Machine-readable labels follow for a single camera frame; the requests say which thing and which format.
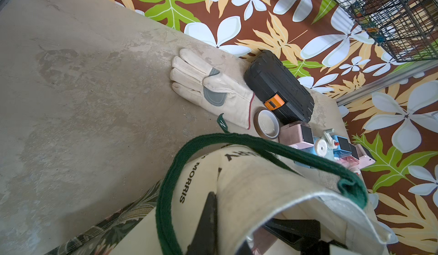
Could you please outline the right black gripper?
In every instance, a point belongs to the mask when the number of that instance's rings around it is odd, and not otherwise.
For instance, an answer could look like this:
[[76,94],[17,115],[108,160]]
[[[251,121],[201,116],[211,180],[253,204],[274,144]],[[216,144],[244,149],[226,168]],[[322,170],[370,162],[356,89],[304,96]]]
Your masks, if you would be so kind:
[[[217,197],[210,192],[187,255],[217,254],[217,223]],[[321,224],[316,220],[270,219],[246,238],[246,254],[261,255],[276,240],[281,240],[301,255],[337,255],[346,250],[344,244],[335,240],[323,241]]]

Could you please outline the cream tote bag green handles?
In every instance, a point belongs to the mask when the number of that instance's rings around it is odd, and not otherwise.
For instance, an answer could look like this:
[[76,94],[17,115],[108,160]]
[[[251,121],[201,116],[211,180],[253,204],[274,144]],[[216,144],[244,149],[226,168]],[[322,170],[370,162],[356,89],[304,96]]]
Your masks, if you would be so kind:
[[54,255],[186,255],[208,193],[217,197],[217,255],[246,251],[270,219],[316,220],[347,252],[381,255],[391,233],[365,213],[354,172],[328,159],[246,134],[185,144],[165,178],[140,199],[52,250]]

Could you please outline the blue pencil sharpener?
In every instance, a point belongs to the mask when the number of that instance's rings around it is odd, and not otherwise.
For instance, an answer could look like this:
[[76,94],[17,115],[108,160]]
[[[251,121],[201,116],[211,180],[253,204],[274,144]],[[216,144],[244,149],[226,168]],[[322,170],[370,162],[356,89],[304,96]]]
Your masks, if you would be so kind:
[[323,158],[328,159],[332,162],[335,161],[333,150],[331,148],[329,148],[329,144],[325,138],[314,137],[313,147],[302,149],[302,151],[308,152],[310,154],[313,154],[313,155],[316,155],[319,157],[323,157]]
[[336,158],[352,156],[352,151],[348,139],[340,137],[338,135],[333,135],[333,138],[339,143],[338,148],[334,150],[334,156]]

